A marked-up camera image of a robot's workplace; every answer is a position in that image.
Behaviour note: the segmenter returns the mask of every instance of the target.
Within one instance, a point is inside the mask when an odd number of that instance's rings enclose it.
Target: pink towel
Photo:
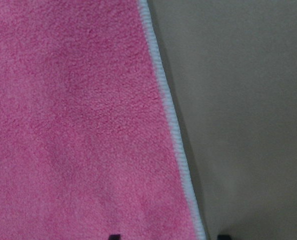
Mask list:
[[[0,240],[205,239],[140,0],[0,0]]]

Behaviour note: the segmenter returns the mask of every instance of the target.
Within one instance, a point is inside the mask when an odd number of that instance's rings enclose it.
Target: black object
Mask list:
[[[230,235],[218,235],[217,240],[232,240]]]
[[[108,240],[120,240],[121,234],[113,234],[108,237]]]

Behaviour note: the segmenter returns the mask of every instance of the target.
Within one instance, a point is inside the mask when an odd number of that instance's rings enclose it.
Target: fuzzy pink texture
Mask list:
[[[0,240],[194,240],[136,0],[0,0]]]

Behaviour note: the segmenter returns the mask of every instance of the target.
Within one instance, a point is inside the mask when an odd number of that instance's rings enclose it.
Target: light blue border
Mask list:
[[[206,240],[207,238],[201,221],[197,199],[195,197],[193,185],[191,182],[189,165],[184,152],[178,118],[175,112],[169,85],[164,73],[159,46],[155,37],[150,9],[147,0],[138,0],[138,6],[140,17],[144,27],[144,33],[149,48],[149,53],[152,58],[157,82],[159,85],[159,90],[161,93],[164,110],[172,135],[173,147],[180,172],[182,188],[184,190],[186,201],[188,203],[190,214],[194,223],[195,233],[198,240]]]

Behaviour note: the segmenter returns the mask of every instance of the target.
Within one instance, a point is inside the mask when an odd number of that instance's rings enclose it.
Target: gray surface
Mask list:
[[[210,239],[297,240],[297,0],[149,0]]]

